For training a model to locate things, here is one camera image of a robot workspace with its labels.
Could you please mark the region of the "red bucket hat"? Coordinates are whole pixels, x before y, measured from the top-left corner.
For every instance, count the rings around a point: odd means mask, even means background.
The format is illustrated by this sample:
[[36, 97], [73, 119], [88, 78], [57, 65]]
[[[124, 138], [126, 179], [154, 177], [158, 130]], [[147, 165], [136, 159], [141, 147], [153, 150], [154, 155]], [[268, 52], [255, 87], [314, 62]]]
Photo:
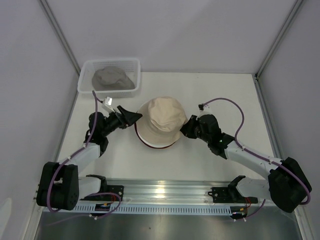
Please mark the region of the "red bucket hat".
[[139, 131], [138, 131], [138, 128], [137, 128], [137, 124], [135, 123], [134, 124], [134, 130], [135, 130], [135, 133], [136, 133], [136, 136], [138, 137], [138, 139], [145, 145], [147, 146], [148, 148], [151, 148], [151, 149], [156, 149], [156, 150], [164, 150], [164, 149], [167, 149], [167, 148], [170, 148], [171, 146], [173, 146], [175, 144], [174, 143], [171, 143], [171, 144], [168, 144], [168, 145], [161, 145], [161, 144], [152, 144], [152, 143], [149, 143], [147, 142], [146, 140], [144, 140], [141, 135], [139, 134]]

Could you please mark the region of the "beige bucket hat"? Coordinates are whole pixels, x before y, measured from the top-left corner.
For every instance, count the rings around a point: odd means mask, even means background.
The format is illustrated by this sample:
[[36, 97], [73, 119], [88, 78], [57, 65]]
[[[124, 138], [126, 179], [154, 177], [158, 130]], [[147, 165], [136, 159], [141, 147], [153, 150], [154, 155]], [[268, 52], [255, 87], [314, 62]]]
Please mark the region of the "beige bucket hat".
[[148, 145], [170, 146], [182, 135], [180, 129], [188, 119], [181, 103], [173, 97], [161, 96], [144, 103], [142, 117], [135, 123], [137, 133]]

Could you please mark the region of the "white bucket hat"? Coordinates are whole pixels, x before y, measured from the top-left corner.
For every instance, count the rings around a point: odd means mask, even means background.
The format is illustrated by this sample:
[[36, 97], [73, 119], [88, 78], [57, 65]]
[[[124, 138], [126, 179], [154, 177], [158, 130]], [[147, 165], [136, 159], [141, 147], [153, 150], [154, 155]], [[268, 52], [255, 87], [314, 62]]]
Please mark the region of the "white bucket hat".
[[175, 144], [175, 142], [173, 142], [171, 144], [154, 144], [154, 143], [150, 143], [150, 142], [146, 141], [145, 139], [143, 139], [138, 131], [136, 131], [136, 135], [144, 145], [146, 145], [147, 147], [152, 148], [152, 149], [166, 149], [166, 148], [169, 148]]

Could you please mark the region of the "grey bucket hat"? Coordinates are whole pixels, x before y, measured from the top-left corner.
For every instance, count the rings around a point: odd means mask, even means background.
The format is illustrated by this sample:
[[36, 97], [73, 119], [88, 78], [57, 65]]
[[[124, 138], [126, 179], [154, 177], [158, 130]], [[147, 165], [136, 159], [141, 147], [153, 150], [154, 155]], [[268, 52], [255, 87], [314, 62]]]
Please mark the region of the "grey bucket hat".
[[107, 66], [97, 70], [91, 83], [96, 91], [132, 90], [135, 84], [119, 67]]

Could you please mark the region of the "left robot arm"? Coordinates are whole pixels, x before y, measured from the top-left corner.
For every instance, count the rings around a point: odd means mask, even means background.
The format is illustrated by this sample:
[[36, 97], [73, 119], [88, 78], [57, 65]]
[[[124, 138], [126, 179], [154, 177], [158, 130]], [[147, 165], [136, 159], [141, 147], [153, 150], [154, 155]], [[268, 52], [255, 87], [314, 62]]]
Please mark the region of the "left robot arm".
[[105, 153], [109, 134], [134, 125], [142, 116], [122, 106], [111, 110], [108, 116], [99, 111], [92, 113], [82, 147], [60, 162], [49, 161], [43, 166], [35, 198], [37, 205], [51, 212], [70, 211], [79, 200], [105, 199], [108, 184], [104, 176], [79, 174]]

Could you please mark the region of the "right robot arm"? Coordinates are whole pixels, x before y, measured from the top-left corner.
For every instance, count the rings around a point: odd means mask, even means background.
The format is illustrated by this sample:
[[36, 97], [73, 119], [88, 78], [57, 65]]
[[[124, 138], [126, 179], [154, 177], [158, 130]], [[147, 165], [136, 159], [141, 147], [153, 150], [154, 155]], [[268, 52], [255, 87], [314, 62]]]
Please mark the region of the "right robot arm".
[[216, 156], [239, 163], [261, 176], [252, 179], [240, 175], [230, 182], [227, 194], [233, 202], [245, 197], [270, 200], [287, 213], [310, 202], [312, 187], [295, 159], [274, 158], [246, 148], [235, 137], [222, 132], [212, 114], [192, 115], [180, 131], [189, 139], [204, 141]]

